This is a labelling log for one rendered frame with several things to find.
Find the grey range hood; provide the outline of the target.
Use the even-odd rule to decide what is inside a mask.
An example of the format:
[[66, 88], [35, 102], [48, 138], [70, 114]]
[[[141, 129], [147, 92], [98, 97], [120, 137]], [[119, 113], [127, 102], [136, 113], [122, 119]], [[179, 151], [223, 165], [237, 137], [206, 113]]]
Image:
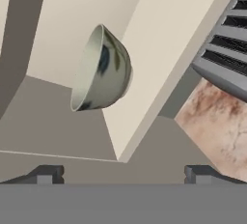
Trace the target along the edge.
[[247, 0], [231, 0], [191, 62], [193, 70], [247, 102]]

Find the pale green patterned bowl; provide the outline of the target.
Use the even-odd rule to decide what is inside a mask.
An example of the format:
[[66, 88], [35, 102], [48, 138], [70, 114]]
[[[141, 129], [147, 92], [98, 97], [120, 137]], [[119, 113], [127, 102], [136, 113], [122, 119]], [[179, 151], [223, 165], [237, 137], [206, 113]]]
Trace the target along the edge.
[[82, 53], [71, 91], [73, 112], [106, 108], [124, 96], [132, 74], [125, 46], [103, 24], [93, 30]]

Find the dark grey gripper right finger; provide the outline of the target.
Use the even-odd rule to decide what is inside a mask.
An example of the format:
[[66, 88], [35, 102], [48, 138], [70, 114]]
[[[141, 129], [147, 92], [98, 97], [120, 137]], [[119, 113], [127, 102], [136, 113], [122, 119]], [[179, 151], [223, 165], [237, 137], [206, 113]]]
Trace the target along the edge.
[[220, 174], [209, 165], [186, 165], [185, 183], [191, 184], [246, 184], [246, 182]]

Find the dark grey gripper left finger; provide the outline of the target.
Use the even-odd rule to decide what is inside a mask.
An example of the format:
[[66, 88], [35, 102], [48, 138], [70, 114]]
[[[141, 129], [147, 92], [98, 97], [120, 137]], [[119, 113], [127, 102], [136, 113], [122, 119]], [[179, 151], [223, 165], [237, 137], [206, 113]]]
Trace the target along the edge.
[[64, 173], [63, 165], [39, 165], [30, 173], [1, 182], [1, 184], [64, 184]]

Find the cream cabinet door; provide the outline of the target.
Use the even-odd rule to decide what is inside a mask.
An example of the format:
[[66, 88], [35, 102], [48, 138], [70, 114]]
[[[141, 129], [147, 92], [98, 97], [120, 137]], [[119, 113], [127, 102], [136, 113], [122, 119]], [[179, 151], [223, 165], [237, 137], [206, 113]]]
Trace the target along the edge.
[[123, 36], [132, 81], [103, 110], [119, 162], [129, 161], [229, 2], [139, 0]]

